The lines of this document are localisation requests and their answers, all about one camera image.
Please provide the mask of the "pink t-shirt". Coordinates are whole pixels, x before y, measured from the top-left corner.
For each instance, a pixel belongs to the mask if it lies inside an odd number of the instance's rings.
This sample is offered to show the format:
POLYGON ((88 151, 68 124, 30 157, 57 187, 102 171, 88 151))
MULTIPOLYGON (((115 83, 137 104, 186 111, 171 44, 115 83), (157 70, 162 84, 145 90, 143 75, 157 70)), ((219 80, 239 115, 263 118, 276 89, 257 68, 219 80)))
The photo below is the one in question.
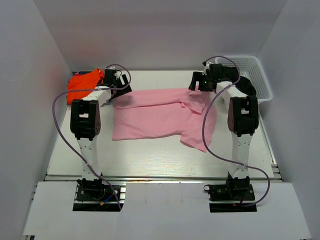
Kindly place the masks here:
POLYGON ((184 145, 206 152, 217 111, 211 94, 187 88, 134 90, 113 102, 113 141, 180 136, 184 145))

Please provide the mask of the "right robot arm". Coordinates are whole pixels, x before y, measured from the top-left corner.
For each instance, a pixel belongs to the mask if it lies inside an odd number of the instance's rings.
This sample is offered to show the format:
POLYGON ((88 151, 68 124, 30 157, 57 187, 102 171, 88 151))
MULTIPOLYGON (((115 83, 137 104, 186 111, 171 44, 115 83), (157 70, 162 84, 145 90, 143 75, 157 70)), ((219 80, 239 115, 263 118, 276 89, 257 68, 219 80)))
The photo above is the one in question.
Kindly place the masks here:
POLYGON ((253 134, 259 126, 257 92, 251 81, 240 75, 239 69, 221 63, 203 63, 203 72, 195 71, 189 90, 214 92, 223 99, 228 110, 227 126, 232 136, 232 158, 228 177, 233 180, 249 178, 249 149, 253 134))

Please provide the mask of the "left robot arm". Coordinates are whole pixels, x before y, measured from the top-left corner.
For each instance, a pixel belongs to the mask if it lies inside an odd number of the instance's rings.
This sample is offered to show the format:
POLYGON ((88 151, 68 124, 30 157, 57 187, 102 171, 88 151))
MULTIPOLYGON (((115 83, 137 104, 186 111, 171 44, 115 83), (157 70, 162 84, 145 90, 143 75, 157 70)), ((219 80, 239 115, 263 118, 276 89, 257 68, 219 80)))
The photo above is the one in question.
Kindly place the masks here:
POLYGON ((84 158, 83 179, 94 181, 103 175, 99 167, 97 150, 97 139, 102 128, 100 107, 131 91, 126 74, 111 66, 104 70, 104 78, 97 83, 94 91, 71 102, 70 130, 84 158))

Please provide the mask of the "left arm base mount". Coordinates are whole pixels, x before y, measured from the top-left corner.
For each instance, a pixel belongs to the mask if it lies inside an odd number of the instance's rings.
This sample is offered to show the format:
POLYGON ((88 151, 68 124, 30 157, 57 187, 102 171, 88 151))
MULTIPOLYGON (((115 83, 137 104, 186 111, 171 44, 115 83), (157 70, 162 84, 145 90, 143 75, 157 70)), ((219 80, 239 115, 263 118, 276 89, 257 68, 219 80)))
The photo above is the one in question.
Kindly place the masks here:
POLYGON ((78 179, 72 210, 74 212, 120 212, 124 205, 121 185, 112 188, 101 179, 78 179))

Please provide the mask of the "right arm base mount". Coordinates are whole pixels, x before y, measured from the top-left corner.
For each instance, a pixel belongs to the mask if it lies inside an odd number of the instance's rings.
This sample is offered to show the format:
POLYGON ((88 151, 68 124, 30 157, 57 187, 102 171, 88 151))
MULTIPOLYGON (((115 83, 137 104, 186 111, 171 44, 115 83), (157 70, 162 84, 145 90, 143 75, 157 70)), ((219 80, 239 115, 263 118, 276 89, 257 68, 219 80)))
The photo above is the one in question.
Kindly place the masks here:
POLYGON ((256 199, 250 178, 232 178, 229 174, 224 184, 206 184, 211 213, 253 213, 257 211, 256 199))

